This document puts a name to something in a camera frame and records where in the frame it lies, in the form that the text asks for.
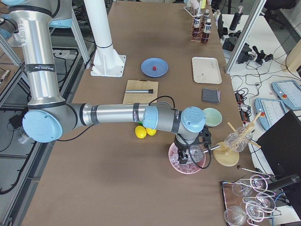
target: white tray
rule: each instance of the white tray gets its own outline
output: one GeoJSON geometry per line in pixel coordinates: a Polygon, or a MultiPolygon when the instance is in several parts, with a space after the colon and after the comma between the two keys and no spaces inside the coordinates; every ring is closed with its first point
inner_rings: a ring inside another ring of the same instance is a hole
{"type": "Polygon", "coordinates": [[[197,83],[220,84],[222,82],[217,59],[208,57],[192,58],[193,80],[197,83]]]}

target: light green bowl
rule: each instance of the light green bowl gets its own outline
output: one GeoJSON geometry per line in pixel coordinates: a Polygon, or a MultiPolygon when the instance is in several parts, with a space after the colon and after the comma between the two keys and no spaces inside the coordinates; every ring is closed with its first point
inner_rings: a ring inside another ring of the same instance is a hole
{"type": "Polygon", "coordinates": [[[206,108],[203,110],[206,116],[205,125],[214,127],[222,122],[222,114],[214,108],[206,108]]]}

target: gray cloth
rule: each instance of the gray cloth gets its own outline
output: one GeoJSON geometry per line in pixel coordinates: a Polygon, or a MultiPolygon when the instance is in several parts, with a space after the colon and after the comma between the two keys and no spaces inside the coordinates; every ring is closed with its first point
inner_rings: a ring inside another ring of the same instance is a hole
{"type": "Polygon", "coordinates": [[[221,92],[217,89],[203,88],[202,101],[218,104],[220,102],[221,92]]]}

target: table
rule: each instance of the table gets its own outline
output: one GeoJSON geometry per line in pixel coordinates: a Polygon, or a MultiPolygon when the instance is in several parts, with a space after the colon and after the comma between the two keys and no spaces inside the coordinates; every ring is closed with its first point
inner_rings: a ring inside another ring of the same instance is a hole
{"type": "MultiPolygon", "coordinates": [[[[114,48],[127,55],[122,78],[92,77],[87,70],[74,102],[122,103],[127,80],[158,81],[158,96],[171,95],[176,107],[214,107],[223,122],[210,128],[212,142],[241,124],[217,29],[204,45],[190,41],[191,17],[183,4],[114,2],[109,23],[114,48]],[[169,64],[166,75],[151,79],[140,70],[147,58],[169,64]],[[222,84],[197,84],[192,78],[192,57],[215,57],[222,84]],[[218,105],[201,101],[202,88],[219,89],[218,105]]],[[[225,225],[221,180],[236,180],[245,172],[224,167],[213,158],[197,174],[183,175],[169,163],[167,152],[174,136],[158,131],[138,139],[135,123],[94,126],[72,142],[56,142],[23,226],[53,225],[225,225]]],[[[77,129],[63,139],[74,137],[77,129]]],[[[252,168],[248,152],[239,164],[252,168]]]]}
{"type": "MultiPolygon", "coordinates": [[[[222,18],[224,22],[223,26],[229,28],[231,21],[233,19],[233,15],[222,15],[222,18]]],[[[237,32],[239,30],[242,30],[243,26],[246,23],[247,18],[248,15],[243,15],[241,17],[240,24],[238,24],[236,30],[235,31],[229,30],[229,32],[237,32]]],[[[283,50],[283,48],[280,47],[281,43],[279,43],[278,39],[274,35],[272,29],[270,28],[269,24],[266,22],[263,16],[259,16],[257,18],[256,23],[249,34],[247,43],[250,45],[250,48],[252,48],[252,46],[255,45],[259,51],[263,49],[266,54],[272,53],[274,55],[274,59],[277,59],[276,60],[277,62],[282,64],[285,62],[286,53],[283,50]]],[[[228,60],[230,57],[230,52],[224,50],[224,55],[226,57],[226,60],[228,60]]],[[[273,81],[285,81],[285,80],[294,79],[298,84],[301,84],[300,76],[296,71],[292,72],[293,73],[292,75],[288,71],[284,71],[281,65],[278,64],[277,62],[275,61],[264,62],[263,65],[259,67],[260,66],[259,64],[255,63],[254,61],[251,61],[249,63],[249,66],[246,66],[246,63],[244,64],[236,63],[232,67],[230,75],[232,76],[232,85],[234,90],[247,87],[250,93],[257,94],[257,87],[255,86],[255,84],[260,83],[260,81],[263,81],[259,89],[258,95],[255,97],[253,97],[253,95],[248,95],[247,100],[245,101],[246,104],[251,106],[251,113],[252,113],[252,116],[250,117],[251,120],[256,115],[255,107],[254,107],[254,100],[256,98],[278,99],[277,95],[275,94],[274,90],[271,87],[271,83],[273,81]],[[259,67],[258,72],[261,74],[260,75],[261,80],[259,77],[254,77],[254,76],[248,76],[246,80],[244,77],[238,77],[250,73],[256,74],[257,73],[256,70],[253,69],[252,67],[254,68],[259,67]]],[[[296,115],[300,115],[301,111],[295,111],[295,113],[296,115]]],[[[265,130],[263,129],[263,127],[261,126],[258,120],[255,123],[255,131],[253,133],[253,139],[257,140],[264,132],[265,130]]],[[[252,160],[254,166],[261,169],[262,171],[273,173],[262,151],[259,150],[256,152],[256,154],[257,156],[255,155],[255,153],[252,154],[252,160]]],[[[279,218],[275,218],[276,225],[300,221],[299,217],[297,216],[296,212],[293,210],[292,207],[283,206],[278,209],[282,211],[283,215],[279,218]]]]}

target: chair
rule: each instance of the chair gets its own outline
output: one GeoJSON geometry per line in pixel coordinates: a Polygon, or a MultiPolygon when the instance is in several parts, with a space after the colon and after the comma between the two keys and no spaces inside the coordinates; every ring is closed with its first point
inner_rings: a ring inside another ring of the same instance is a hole
{"type": "Polygon", "coordinates": [[[291,9],[295,7],[297,0],[267,0],[266,3],[264,4],[264,7],[267,9],[265,12],[264,18],[266,19],[267,22],[269,20],[273,20],[279,24],[281,24],[281,28],[284,28],[284,23],[277,18],[277,15],[273,13],[273,10],[278,10],[281,8],[286,8],[286,9],[291,9]]]}

